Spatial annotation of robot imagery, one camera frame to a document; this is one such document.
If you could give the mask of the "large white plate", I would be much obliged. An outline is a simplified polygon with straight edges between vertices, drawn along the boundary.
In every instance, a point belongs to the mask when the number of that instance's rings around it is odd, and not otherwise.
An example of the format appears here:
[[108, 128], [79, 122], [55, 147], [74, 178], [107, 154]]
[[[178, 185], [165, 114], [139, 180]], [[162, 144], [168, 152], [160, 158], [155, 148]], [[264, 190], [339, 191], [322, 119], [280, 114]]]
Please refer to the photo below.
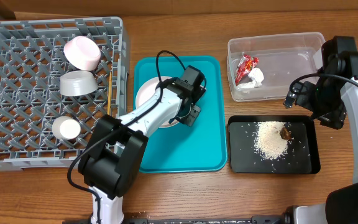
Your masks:
[[[162, 76], [162, 81], [171, 79], [172, 77], [168, 76]], [[151, 78], [150, 80], [146, 81], [138, 90], [136, 96], [135, 96], [135, 109], [137, 109], [139, 106], [144, 104], [147, 100], [149, 100], [155, 93], [156, 86], [158, 84], [158, 77]], [[179, 122], [177, 120], [172, 121], [169, 123], [169, 121], [164, 122], [160, 128], [169, 128], [172, 126], [175, 126]]]

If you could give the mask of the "white napkin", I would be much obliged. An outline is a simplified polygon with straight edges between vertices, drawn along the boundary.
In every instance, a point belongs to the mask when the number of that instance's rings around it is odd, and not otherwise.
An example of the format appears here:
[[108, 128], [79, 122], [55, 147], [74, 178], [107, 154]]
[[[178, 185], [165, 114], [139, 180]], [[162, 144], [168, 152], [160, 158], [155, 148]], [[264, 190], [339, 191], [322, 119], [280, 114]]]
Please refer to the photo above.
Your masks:
[[259, 68], [253, 68], [249, 73], [248, 77], [251, 79], [250, 82], [238, 84], [238, 88], [243, 90], [247, 88], [257, 88], [262, 86], [264, 81], [264, 74]]

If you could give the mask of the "red snack wrapper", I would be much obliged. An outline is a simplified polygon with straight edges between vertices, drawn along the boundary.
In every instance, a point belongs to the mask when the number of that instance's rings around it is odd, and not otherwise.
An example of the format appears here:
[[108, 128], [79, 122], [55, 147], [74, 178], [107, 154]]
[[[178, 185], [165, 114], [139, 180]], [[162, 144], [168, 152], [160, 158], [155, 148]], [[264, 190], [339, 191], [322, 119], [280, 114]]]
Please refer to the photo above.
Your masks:
[[256, 67], [258, 62], [259, 59], [257, 57], [242, 54], [242, 58], [236, 68], [235, 84], [238, 85], [244, 77], [248, 76], [251, 70]]

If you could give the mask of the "wooden chopstick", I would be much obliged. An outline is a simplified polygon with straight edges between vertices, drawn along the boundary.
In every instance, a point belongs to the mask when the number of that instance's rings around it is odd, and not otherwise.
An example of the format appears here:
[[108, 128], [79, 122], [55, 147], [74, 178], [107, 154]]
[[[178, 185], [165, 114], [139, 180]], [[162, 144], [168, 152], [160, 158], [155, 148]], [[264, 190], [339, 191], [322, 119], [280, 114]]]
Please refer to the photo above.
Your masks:
[[107, 115], [111, 114], [112, 71], [109, 74]]

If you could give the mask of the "grey bowl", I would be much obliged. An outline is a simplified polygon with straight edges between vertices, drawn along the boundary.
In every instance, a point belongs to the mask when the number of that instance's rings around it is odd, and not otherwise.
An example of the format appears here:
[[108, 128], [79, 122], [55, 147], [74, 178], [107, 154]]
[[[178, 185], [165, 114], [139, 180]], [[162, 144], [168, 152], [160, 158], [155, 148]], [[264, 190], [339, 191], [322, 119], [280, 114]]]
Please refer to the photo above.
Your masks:
[[87, 95], [97, 89], [96, 79], [89, 71], [72, 71], [60, 77], [60, 94], [63, 96]]

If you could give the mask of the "small white plate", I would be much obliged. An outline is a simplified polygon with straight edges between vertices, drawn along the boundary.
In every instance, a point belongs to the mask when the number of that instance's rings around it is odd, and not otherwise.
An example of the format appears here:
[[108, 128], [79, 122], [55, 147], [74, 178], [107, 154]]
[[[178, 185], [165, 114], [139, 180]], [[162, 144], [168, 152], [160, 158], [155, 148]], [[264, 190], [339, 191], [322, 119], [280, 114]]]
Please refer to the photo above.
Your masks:
[[67, 60], [79, 70], [95, 70], [101, 58], [97, 44], [85, 36], [71, 39], [65, 44], [63, 52]]

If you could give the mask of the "white cup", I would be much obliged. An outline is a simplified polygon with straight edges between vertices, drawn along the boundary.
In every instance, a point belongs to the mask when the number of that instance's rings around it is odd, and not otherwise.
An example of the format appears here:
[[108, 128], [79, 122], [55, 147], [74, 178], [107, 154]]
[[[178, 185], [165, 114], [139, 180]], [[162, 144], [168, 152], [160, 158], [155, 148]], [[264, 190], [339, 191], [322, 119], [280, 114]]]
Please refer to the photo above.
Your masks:
[[61, 116], [54, 120], [52, 133], [57, 139], [71, 140], [81, 132], [79, 122], [68, 116]]

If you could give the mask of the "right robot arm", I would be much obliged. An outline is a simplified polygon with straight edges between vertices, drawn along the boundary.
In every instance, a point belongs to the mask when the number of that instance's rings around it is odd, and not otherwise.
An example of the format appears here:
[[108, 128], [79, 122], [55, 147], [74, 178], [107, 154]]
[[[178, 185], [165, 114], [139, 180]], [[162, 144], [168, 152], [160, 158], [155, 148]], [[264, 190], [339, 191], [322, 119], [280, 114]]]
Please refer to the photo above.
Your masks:
[[353, 183], [331, 192], [318, 205], [292, 206], [283, 214], [283, 223], [358, 223], [358, 52], [343, 51], [324, 57], [323, 67], [314, 74], [294, 80], [284, 105], [298, 105], [312, 112], [323, 126], [340, 129], [348, 119], [354, 150]]

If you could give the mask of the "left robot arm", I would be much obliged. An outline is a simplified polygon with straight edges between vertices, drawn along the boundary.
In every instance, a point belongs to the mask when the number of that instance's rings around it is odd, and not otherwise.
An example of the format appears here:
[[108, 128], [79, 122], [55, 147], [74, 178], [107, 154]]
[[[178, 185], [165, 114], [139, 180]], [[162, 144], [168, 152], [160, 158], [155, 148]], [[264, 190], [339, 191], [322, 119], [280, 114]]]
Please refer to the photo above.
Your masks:
[[182, 68], [182, 76], [160, 79], [154, 95], [134, 111], [100, 118], [85, 150], [70, 164], [68, 183], [92, 194], [88, 223], [122, 223], [123, 196], [139, 172], [149, 137], [166, 121], [192, 126], [197, 119], [206, 77], [191, 65]]

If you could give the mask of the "teal serving tray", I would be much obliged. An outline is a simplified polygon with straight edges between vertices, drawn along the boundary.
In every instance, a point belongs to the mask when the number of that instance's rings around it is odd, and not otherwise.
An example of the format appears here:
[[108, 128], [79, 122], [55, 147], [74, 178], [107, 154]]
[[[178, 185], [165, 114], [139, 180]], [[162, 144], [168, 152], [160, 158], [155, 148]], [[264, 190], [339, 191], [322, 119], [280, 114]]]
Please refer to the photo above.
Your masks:
[[192, 65], [206, 77], [206, 93], [197, 102], [201, 113], [193, 126], [178, 123], [158, 128], [147, 143], [140, 171], [143, 173], [200, 172], [222, 169], [227, 161], [224, 100], [219, 62], [212, 56], [143, 58], [135, 66], [134, 92], [160, 72], [180, 77]]

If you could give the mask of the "brown food scrap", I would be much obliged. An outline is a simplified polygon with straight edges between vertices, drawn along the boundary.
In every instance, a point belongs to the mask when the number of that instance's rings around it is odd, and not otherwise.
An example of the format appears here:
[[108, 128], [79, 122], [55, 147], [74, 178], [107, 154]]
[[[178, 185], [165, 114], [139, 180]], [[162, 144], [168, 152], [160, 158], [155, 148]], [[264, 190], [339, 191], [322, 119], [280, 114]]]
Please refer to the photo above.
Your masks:
[[282, 139], [284, 139], [286, 141], [292, 140], [291, 132], [286, 127], [283, 127], [281, 129], [280, 136]]

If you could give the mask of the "black tray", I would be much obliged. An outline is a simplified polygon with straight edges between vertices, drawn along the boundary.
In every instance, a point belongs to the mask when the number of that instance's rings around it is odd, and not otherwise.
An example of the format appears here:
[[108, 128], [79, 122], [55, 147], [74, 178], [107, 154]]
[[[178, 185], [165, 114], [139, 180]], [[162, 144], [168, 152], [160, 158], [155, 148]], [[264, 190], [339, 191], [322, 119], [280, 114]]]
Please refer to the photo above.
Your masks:
[[[276, 160], [263, 160], [255, 152], [256, 124], [263, 121], [285, 123], [291, 132], [287, 153]], [[230, 166], [236, 173], [316, 174], [320, 161], [313, 120], [302, 115], [232, 116], [227, 124]]]

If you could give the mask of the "pile of rice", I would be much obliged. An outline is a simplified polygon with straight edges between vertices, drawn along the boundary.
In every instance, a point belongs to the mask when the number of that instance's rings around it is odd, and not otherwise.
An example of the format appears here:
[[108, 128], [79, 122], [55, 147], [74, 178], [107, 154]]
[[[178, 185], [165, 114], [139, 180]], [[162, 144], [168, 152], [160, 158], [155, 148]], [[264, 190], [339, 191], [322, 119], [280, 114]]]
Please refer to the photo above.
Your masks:
[[263, 160], [276, 160], [283, 157], [288, 150], [288, 140], [281, 137], [285, 123], [263, 121], [256, 124], [254, 149]]

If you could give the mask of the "clear plastic bin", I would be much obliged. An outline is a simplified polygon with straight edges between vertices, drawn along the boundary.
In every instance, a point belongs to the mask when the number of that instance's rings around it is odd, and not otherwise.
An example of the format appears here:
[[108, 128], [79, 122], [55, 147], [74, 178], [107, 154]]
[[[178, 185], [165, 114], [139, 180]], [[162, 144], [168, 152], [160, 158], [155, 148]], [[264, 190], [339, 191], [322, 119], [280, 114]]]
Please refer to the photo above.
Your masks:
[[[234, 101], [283, 99], [290, 83], [302, 76], [316, 73], [322, 67], [321, 46], [324, 36], [319, 32], [241, 37], [227, 43], [227, 76]], [[261, 86], [241, 88], [250, 78], [236, 83], [237, 67], [243, 55], [259, 60], [256, 65], [264, 75]]]

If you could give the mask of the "grey dish rack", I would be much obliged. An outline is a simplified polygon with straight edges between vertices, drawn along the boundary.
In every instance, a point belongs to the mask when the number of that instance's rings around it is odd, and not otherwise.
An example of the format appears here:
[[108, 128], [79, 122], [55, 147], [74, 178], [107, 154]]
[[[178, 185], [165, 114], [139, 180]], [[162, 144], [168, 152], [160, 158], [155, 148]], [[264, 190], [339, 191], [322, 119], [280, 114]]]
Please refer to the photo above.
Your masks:
[[[78, 36], [93, 40], [101, 51], [93, 71], [98, 89], [63, 96], [60, 77], [74, 70], [63, 48]], [[0, 171], [69, 166], [107, 114], [110, 71], [111, 115], [124, 115], [130, 46], [119, 17], [0, 21]], [[79, 122], [76, 138], [53, 135], [52, 124], [61, 116]]]

